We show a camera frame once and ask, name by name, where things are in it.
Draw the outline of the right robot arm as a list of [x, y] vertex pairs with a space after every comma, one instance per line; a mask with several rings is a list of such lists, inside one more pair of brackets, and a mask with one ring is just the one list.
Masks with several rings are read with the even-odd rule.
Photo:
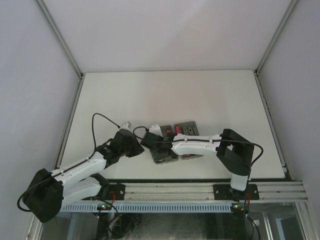
[[248, 193], [247, 181], [255, 145], [231, 129], [210, 136], [170, 132], [164, 137], [148, 130], [140, 144], [154, 151], [161, 159], [171, 154], [216, 156], [231, 173], [230, 195], [240, 200]]

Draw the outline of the red black pliers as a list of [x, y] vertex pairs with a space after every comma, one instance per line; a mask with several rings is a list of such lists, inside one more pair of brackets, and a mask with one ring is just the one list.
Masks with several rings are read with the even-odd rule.
[[193, 127], [188, 127], [188, 134], [190, 135], [190, 136], [195, 136], [196, 134], [195, 134], [195, 132], [194, 132], [194, 128]]

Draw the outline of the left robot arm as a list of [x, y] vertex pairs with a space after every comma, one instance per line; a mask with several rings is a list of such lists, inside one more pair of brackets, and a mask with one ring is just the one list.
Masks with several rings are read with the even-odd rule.
[[53, 219], [61, 208], [82, 199], [109, 196], [109, 181], [100, 172], [121, 157], [135, 157], [144, 152], [135, 136], [120, 129], [107, 142], [95, 147], [93, 154], [61, 169], [36, 172], [27, 190], [19, 198], [27, 211], [42, 223]]

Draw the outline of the red screwdriver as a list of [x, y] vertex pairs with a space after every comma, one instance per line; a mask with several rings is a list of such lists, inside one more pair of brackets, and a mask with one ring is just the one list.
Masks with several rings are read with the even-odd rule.
[[177, 134], [180, 134], [181, 133], [181, 129], [180, 129], [180, 127], [177, 125], [177, 126], [175, 126], [175, 132], [177, 133]]

